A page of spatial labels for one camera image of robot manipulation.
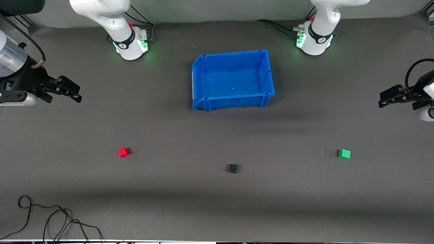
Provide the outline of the blue plastic storage bin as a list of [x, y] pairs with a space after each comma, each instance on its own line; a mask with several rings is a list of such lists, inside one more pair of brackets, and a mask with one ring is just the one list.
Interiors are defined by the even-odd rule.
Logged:
[[191, 65], [192, 110], [259, 106], [275, 95], [266, 49], [201, 54]]

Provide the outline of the dark grey table mat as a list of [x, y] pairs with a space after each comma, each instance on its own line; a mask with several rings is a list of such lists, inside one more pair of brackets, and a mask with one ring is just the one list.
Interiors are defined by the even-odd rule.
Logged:
[[[31, 29], [48, 73], [83, 99], [0, 108], [0, 238], [25, 224], [27, 195], [107, 239], [434, 243], [434, 123], [411, 104], [378, 108], [434, 57], [425, 13], [341, 20], [318, 57], [265, 23], [155, 29], [132, 62], [99, 27]], [[200, 54], [258, 49], [275, 86], [267, 107], [192, 111]]]

